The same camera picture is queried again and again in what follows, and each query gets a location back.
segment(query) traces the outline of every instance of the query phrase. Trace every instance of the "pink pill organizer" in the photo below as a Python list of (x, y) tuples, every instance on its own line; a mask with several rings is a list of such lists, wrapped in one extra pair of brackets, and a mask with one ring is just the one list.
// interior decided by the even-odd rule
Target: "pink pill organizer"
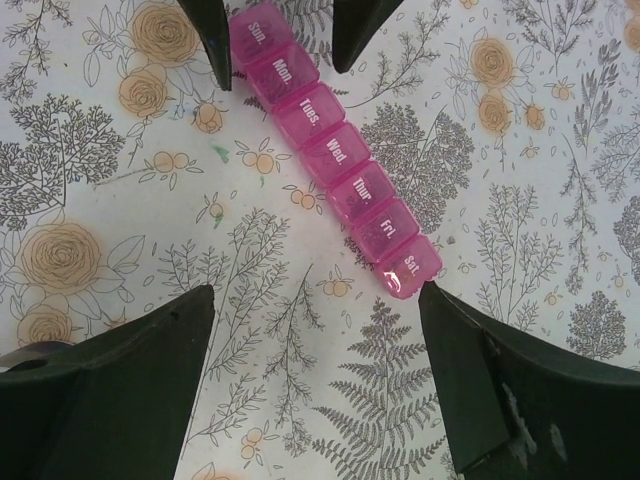
[(411, 297), (442, 261), (358, 129), (278, 8), (264, 2), (229, 20), (235, 67), (247, 75), (287, 143), (300, 153), (314, 181), (376, 276), (396, 298)]

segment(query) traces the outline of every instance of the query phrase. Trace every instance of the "gray plant illustration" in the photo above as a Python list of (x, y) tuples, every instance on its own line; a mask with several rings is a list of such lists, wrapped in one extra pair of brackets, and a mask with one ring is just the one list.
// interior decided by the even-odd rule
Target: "gray plant illustration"
[(640, 106), (633, 107), (632, 116), (633, 123), (607, 132), (604, 149), (591, 169), (613, 203), (624, 197), (628, 180), (640, 182)]
[(431, 65), (440, 57), (440, 53), (428, 48), (427, 43), (438, 35), (449, 21), (446, 9), (450, 6), (451, 0), (433, 0), (432, 12), (428, 16), (420, 12), (414, 18), (415, 31), (405, 31), (398, 35), (401, 53), (394, 54), (394, 57), (399, 57), (397, 65), (393, 65), (384, 51), (378, 52), (378, 74), (371, 84), (371, 96), (347, 108), (362, 106), (387, 92), (392, 92), (396, 97), (403, 97), (422, 85), (424, 79), (418, 73), (418, 66)]
[(556, 73), (561, 57), (577, 45), (579, 31), (593, 24), (596, 0), (502, 0), (504, 10), (524, 27), (522, 36), (553, 55)]
[(631, 260), (633, 279), (640, 285), (640, 197), (634, 196), (624, 207), (622, 218), (613, 224), (618, 243)]
[(609, 89), (616, 84), (618, 79), (618, 64), (620, 57), (620, 41), (611, 40), (607, 45), (600, 46), (598, 50), (598, 66), (596, 72), (583, 73), (580, 81), (582, 104), (576, 107), (575, 124), (573, 134), (576, 145), (584, 148), (585, 154), (589, 150), (591, 132), (595, 130), (601, 133), (609, 123), (607, 115), (611, 111), (613, 100)]
[(6, 0), (9, 9), (22, 12), (25, 4), (38, 4), (37, 13), (25, 15), (25, 22), (16, 23), (7, 27), (3, 42), (8, 43), (9, 48), (21, 45), (22, 61), (12, 62), (9, 71), (0, 80), (0, 92), (5, 100), (12, 103), (22, 103), (33, 97), (37, 86), (35, 80), (29, 78), (29, 70), (34, 69), (38, 75), (47, 74), (48, 62), (51, 59), (51, 42), (43, 38), (45, 31), (45, 19), (60, 21), (63, 27), (72, 25), (69, 15), (69, 2), (62, 0)]
[(37, 105), (11, 110), (29, 142), (0, 141), (0, 225), (22, 230), (27, 217), (64, 207), (67, 184), (97, 183), (118, 168), (125, 139), (101, 106), (47, 95)]
[[(262, 0), (246, 0), (255, 6)], [(316, 65), (321, 62), (331, 66), (331, 42), (318, 39), (333, 21), (333, 0), (282, 0), (277, 3), (282, 14), (295, 29), (294, 40), (312, 55)]]
[(567, 344), (587, 358), (609, 360), (626, 348), (624, 322), (618, 302), (610, 301), (601, 291), (593, 292), (591, 302), (576, 305), (571, 312)]
[(280, 373), (284, 376), (282, 394), (278, 396), (276, 404), (276, 428), (287, 428), (290, 431), (284, 435), (285, 450), (297, 457), (307, 451), (311, 443), (304, 419), (297, 415), (300, 410), (297, 402), (308, 405), (312, 400), (311, 389), (300, 378), (300, 374), (312, 369), (316, 359), (304, 351), (302, 344), (300, 321), (305, 321), (310, 328), (322, 330), (324, 325), (319, 323), (318, 314), (311, 303), (313, 294), (307, 276), (311, 267), (300, 283), (298, 292), (293, 300), (286, 297), (275, 303), (279, 312), (267, 314), (265, 333), (270, 338), (278, 340), (279, 352), (267, 357), (267, 366), (263, 378), (265, 380)]
[(477, 293), (482, 309), (501, 322), (531, 331), (539, 316), (538, 302), (527, 297), (556, 273), (562, 258), (560, 242), (542, 238), (528, 222), (538, 208), (532, 186), (491, 186), (490, 205), (480, 220), (478, 236), (482, 263), (490, 272)]
[(361, 329), (364, 339), (348, 348), (370, 363), (340, 365), (358, 380), (329, 384), (360, 418), (334, 407), (315, 408), (344, 439), (344, 443), (313, 442), (313, 449), (329, 459), (342, 480), (408, 479), (411, 472), (420, 475), (444, 443), (441, 438), (428, 446), (408, 448), (417, 431), (429, 424), (437, 397), (424, 393), (430, 368), (408, 370), (409, 362), (416, 358), (426, 362), (426, 347), (424, 343), (401, 343), (411, 327), (399, 325), (399, 320), (400, 315), (377, 298), (371, 324)]
[(447, 201), (469, 186), (474, 146), (464, 127), (440, 111), (425, 134), (411, 106), (385, 103), (362, 135), (425, 233), (437, 230)]

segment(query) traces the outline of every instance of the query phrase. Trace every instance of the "floral paper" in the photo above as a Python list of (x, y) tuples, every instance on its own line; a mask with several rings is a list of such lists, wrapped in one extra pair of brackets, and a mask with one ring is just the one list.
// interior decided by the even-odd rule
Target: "floral paper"
[[(0, 7), (0, 354), (211, 284), (176, 479), (455, 479), (416, 298), (376, 282), (242, 75), (218, 88), (176, 3), (101, 2)], [(405, 0), (344, 75), (332, 3), (276, 3), (438, 283), (637, 369), (640, 2)]]

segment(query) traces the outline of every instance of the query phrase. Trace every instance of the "botanical print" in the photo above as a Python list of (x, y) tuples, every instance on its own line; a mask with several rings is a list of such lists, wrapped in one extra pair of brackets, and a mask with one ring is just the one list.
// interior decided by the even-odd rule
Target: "botanical print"
[[(158, 271), (166, 280), (163, 284), (171, 288), (171, 296), (188, 292), (198, 285), (212, 285), (217, 293), (216, 311), (218, 323), (214, 327), (212, 346), (205, 360), (204, 376), (198, 388), (194, 411), (202, 400), (205, 382), (219, 383), (226, 376), (238, 375), (245, 368), (245, 360), (264, 338), (274, 339), (279, 344), (278, 353), (267, 359), (263, 377), (284, 376), (283, 393), (277, 396), (276, 428), (287, 429), (282, 436), (285, 450), (298, 456), (307, 449), (311, 441), (304, 419), (297, 413), (298, 402), (306, 405), (311, 400), (311, 390), (297, 371), (307, 371), (315, 365), (315, 358), (304, 353), (302, 324), (321, 329), (318, 314), (311, 303), (312, 293), (307, 277), (302, 279), (293, 298), (280, 296), (278, 291), (288, 279), (289, 264), (280, 261), (283, 255), (283, 240), (287, 236), (289, 220), (254, 209), (229, 233), (231, 253), (218, 253), (213, 246), (198, 253), (196, 244), (189, 240), (176, 247), (172, 245), (160, 258), (164, 264)], [(266, 311), (265, 326), (255, 326), (252, 319)], [(249, 397), (249, 384), (255, 379), (243, 376), (235, 387), (239, 393), (233, 398), (245, 401)], [(265, 392), (264, 386), (252, 387), (256, 398)], [(231, 425), (240, 425), (241, 409), (222, 409), (222, 418), (211, 419), (206, 426), (194, 425), (192, 418), (186, 435), (185, 447), (196, 437), (208, 436), (217, 444), (215, 434), (224, 430), (230, 436)]]
[(311, 370), (317, 359), (304, 351), (302, 343), (301, 325), (306, 322), (309, 328), (322, 330), (324, 325), (319, 322), (319, 316), (311, 303), (313, 293), (307, 281), (311, 266), (300, 283), (298, 292), (293, 300), (282, 297), (274, 305), (278, 313), (267, 314), (265, 333), (280, 343), (278, 353), (267, 357), (267, 366), (263, 378), (279, 376), (282, 373), (284, 382), (282, 394), (278, 395), (276, 404), (276, 427), (286, 428), (288, 432), (283, 436), (284, 448), (292, 456), (297, 457), (307, 451), (311, 443), (304, 419), (300, 416), (302, 404), (308, 406), (311, 402), (311, 389), (301, 379), (301, 374)]
[[(276, 440), (277, 438), (280, 438), (280, 435), (269, 435), (269, 420), (264, 423), (264, 426), (262, 428), (254, 427), (249, 430), (247, 434), (242, 437), (242, 440), (240, 442), (240, 456), (244, 460), (246, 460), (244, 468), (246, 469), (254, 461), (261, 467), (264, 466), (264, 460), (262, 458), (262, 450), (264, 449), (264, 445), (266, 442), (271, 442), (273, 440)], [(282, 465), (273, 465), (273, 468), (276, 470), (280, 470), (282, 468)]]
[(621, 355), (625, 344), (625, 317), (618, 302), (610, 301), (603, 292), (591, 294), (591, 302), (576, 305), (571, 312), (567, 345), (592, 360), (610, 360)]
[(291, 203), (300, 205), (304, 210), (314, 210), (318, 215), (322, 215), (324, 209), (320, 202), (324, 201), (327, 196), (319, 191), (316, 182), (311, 181), (306, 187), (299, 188), (297, 185), (285, 185), (283, 190), (291, 192)]
[[(338, 478), (390, 480), (411, 478), (412, 472), (415, 478), (424, 478), (427, 460), (444, 443), (444, 438), (427, 445), (418, 441), (416, 433), (425, 430), (436, 412), (437, 397), (435, 392), (423, 393), (431, 379), (430, 368), (407, 368), (410, 360), (426, 359), (426, 347), (401, 343), (411, 327), (400, 325), (400, 319), (376, 298), (371, 323), (361, 329), (364, 339), (348, 349), (371, 363), (343, 363), (339, 368), (358, 381), (329, 384), (349, 401), (358, 417), (334, 407), (314, 408), (343, 438), (342, 442), (324, 438), (313, 442), (313, 449), (330, 460)], [(410, 448), (414, 443), (417, 448)]]
[(592, 167), (596, 180), (609, 195), (609, 201), (619, 202), (628, 182), (640, 182), (640, 107), (634, 106), (632, 121), (615, 125), (602, 141), (604, 147)]
[(9, 66), (9, 71), (0, 79), (2, 97), (12, 103), (22, 103), (33, 97), (37, 82), (30, 78), (30, 71), (35, 70), (38, 75), (47, 75), (51, 68), (52, 51), (50, 40), (45, 40), (45, 24), (47, 20), (59, 22), (63, 27), (72, 25), (69, 14), (69, 2), (61, 0), (6, 0), (8, 9), (15, 9), (22, 13), (26, 8), (24, 22), (14, 23), (7, 27), (3, 42), (10, 49), (21, 48), (19, 61)]
[(265, 137), (257, 148), (251, 148), (240, 140), (235, 140), (234, 143), (238, 147), (236, 155), (242, 157), (242, 163), (260, 174), (260, 187), (264, 186), (266, 175), (280, 173), (281, 162), (291, 158), (291, 154), (275, 153), (275, 150), (269, 147), (271, 137)]
[[(192, 123), (204, 133), (217, 133), (222, 128), (226, 110), (213, 101), (215, 75), (198, 34), (179, 5), (120, 0), (117, 11), (105, 5), (99, 20), (88, 21), (91, 29), (83, 38), (91, 51), (84, 60), (85, 81), (91, 87), (97, 85), (102, 62), (115, 60), (122, 79), (120, 103), (138, 119), (127, 134), (134, 141), (129, 165), (143, 147), (146, 128), (167, 113), (169, 102), (174, 102), (174, 118), (183, 118), (185, 101), (195, 103)], [(212, 83), (211, 93), (198, 91), (197, 76)]]
[(25, 234), (2, 237), (1, 288), (12, 291), (10, 311), (19, 322), (20, 346), (49, 340), (74, 343), (81, 340), (76, 330), (85, 339), (99, 333), (96, 322), (113, 328), (126, 321), (124, 311), (114, 310), (114, 295), (123, 303), (134, 301), (125, 280), (139, 266), (144, 236), (131, 237), (105, 255), (93, 234), (67, 221), (59, 208), (41, 216)]
[(580, 32), (593, 24), (596, 0), (502, 0), (504, 11), (523, 26), (522, 36), (553, 56), (558, 75), (560, 60), (578, 45)]
[(124, 138), (101, 106), (47, 95), (10, 111), (27, 145), (0, 141), (0, 226), (22, 230), (27, 217), (64, 207), (67, 184), (95, 184), (118, 168)]
[(144, 164), (147, 166), (147, 170), (151, 170), (145, 173), (138, 179), (138, 183), (148, 182), (160, 177), (160, 181), (168, 180), (169, 190), (173, 191), (176, 188), (178, 177), (183, 175), (181, 172), (186, 173), (204, 173), (201, 168), (196, 167), (198, 160), (190, 159), (189, 155), (180, 152), (172, 155), (167, 152), (158, 152), (153, 156), (153, 161), (149, 162), (146, 158)]
[(425, 133), (411, 106), (384, 103), (373, 123), (362, 127), (362, 136), (424, 232), (433, 233), (447, 201), (469, 186), (474, 146), (465, 128), (441, 110)]
[[(431, 13), (416, 14), (414, 18), (414, 32), (402, 32), (398, 35), (401, 52), (390, 56), (384, 51), (378, 52), (378, 73), (371, 84), (371, 96), (347, 108), (356, 108), (369, 103), (387, 92), (397, 97), (404, 97), (414, 93), (420, 87), (424, 78), (418, 71), (419, 65), (431, 65), (440, 54), (427, 47), (427, 42), (443, 31), (449, 21), (446, 10), (451, 6), (451, 0), (433, 0)], [(394, 69), (391, 58), (399, 58)]]
[(333, 271), (329, 271), (329, 279), (321, 280), (316, 284), (316, 287), (322, 287), (322, 292), (327, 296), (344, 297), (350, 290), (353, 290), (352, 278), (344, 278), (342, 276), (342, 270), (338, 265), (333, 266)]
[(640, 285), (640, 197), (631, 197), (622, 218), (613, 224), (613, 233), (622, 253), (631, 261), (633, 279)]
[(492, 185), (486, 219), (475, 232), (478, 253), (490, 272), (489, 282), (480, 284), (479, 304), (496, 320), (524, 332), (540, 315), (538, 301), (529, 297), (550, 281), (563, 256), (553, 235), (543, 238), (531, 227), (537, 208), (533, 187)]

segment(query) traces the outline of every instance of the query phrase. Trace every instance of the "orange rose illustration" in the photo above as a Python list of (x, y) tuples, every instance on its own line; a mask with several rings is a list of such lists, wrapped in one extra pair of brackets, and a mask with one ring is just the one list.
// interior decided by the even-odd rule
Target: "orange rose illustration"
[(624, 40), (634, 52), (640, 52), (640, 15), (636, 15), (624, 28)]
[(489, 87), (506, 87), (513, 78), (513, 59), (503, 43), (487, 38), (473, 47), (471, 70), (480, 82)]
[(198, 35), (182, 8), (164, 3), (144, 3), (131, 23), (138, 49), (154, 62), (168, 67), (183, 65), (198, 46)]
[(535, 105), (528, 105), (525, 113), (527, 125), (534, 130), (542, 130), (544, 127), (544, 113), (542, 109)]
[(492, 90), (482, 97), (478, 114), (480, 122), (490, 132), (502, 135), (511, 125), (507, 104), (497, 90)]
[(71, 342), (71, 319), (60, 310), (39, 305), (28, 312), (18, 325), (18, 344), (21, 347), (37, 342)]
[(203, 103), (196, 109), (194, 123), (204, 133), (217, 133), (223, 126), (222, 112), (213, 103)]
[(167, 72), (157, 63), (133, 70), (120, 84), (120, 103), (141, 118), (157, 115), (167, 100), (166, 80)]
[(52, 294), (71, 295), (94, 281), (100, 250), (79, 225), (43, 225), (27, 232), (17, 258), (31, 283)]
[(626, 2), (629, 10), (633, 13), (640, 13), (640, 0), (626, 0)]

